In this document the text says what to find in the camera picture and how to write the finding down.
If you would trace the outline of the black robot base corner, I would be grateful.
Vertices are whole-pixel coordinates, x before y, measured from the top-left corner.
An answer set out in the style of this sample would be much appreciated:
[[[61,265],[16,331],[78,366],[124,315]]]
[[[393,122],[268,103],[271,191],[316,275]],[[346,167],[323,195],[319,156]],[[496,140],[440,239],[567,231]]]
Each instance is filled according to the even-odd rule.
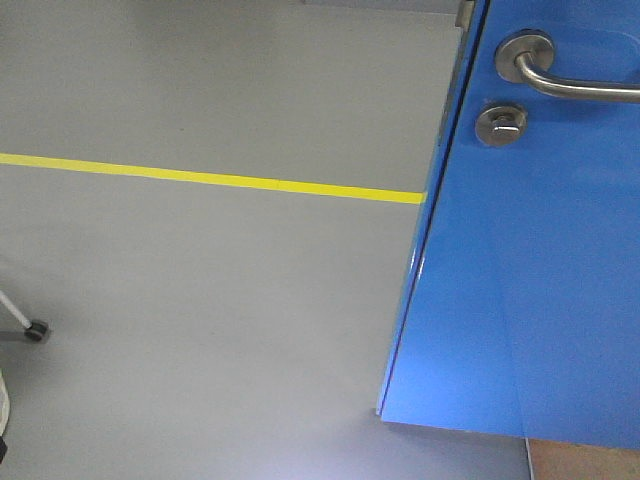
[[[8,451],[8,447],[4,441],[4,438],[1,436],[0,437],[0,464],[2,464],[7,451]]]

